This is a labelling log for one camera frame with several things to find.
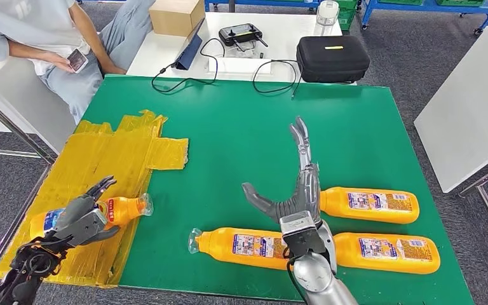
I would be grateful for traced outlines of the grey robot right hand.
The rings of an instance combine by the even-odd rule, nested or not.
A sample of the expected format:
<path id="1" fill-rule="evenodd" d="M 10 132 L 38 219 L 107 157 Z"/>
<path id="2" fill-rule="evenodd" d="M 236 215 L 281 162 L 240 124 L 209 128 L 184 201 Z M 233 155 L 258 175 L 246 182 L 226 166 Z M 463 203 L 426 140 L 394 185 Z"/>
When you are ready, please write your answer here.
<path id="1" fill-rule="evenodd" d="M 266 214 L 275 223 L 282 217 L 307 210 L 315 224 L 321 223 L 319 169 L 312 162 L 308 128 L 301 117 L 289 125 L 299 157 L 299 173 L 293 195 L 284 201 L 272 201 L 261 196 L 249 182 L 242 189 L 249 203 Z"/>

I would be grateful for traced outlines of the person's right hand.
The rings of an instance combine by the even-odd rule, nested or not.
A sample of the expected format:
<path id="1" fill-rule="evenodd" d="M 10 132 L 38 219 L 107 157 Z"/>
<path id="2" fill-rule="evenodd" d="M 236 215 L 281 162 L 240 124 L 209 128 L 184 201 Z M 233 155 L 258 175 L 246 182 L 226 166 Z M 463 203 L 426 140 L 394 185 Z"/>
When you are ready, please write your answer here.
<path id="1" fill-rule="evenodd" d="M 63 71 L 74 73 L 74 69 L 72 68 L 70 61 L 57 53 L 45 51 L 42 58 L 44 61 L 53 64 Z"/>

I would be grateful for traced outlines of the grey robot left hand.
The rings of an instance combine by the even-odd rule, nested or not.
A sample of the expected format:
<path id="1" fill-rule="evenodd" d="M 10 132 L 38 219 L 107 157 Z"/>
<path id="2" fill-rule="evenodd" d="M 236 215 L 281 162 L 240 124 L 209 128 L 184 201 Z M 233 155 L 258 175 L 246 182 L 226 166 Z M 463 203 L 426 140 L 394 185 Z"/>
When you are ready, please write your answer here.
<path id="1" fill-rule="evenodd" d="M 84 194 L 69 202 L 53 227 L 54 237 L 65 240 L 69 248 L 112 238 L 120 231 L 119 226 L 106 228 L 107 217 L 95 207 L 96 202 L 116 179 L 104 177 Z"/>

